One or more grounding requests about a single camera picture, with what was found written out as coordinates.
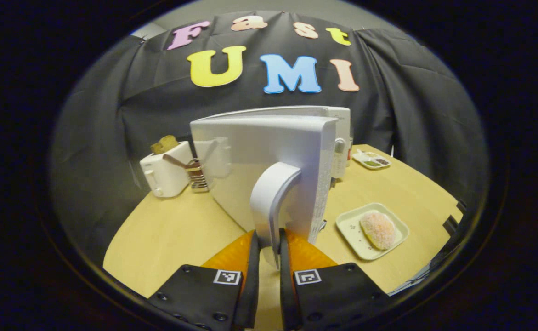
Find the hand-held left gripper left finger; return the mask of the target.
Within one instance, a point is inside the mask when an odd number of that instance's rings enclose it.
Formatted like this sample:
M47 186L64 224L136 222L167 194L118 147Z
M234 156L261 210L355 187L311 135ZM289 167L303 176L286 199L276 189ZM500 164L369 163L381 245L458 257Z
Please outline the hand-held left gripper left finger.
M184 264L149 303L185 330L243 331L254 327L260 242L249 231L201 266Z

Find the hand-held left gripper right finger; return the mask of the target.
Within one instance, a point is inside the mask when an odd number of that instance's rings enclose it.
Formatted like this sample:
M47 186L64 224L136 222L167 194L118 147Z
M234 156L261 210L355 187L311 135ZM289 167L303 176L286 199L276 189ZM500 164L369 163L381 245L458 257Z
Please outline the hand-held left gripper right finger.
M378 328L391 298L355 263L338 264L280 229L281 312L286 331Z

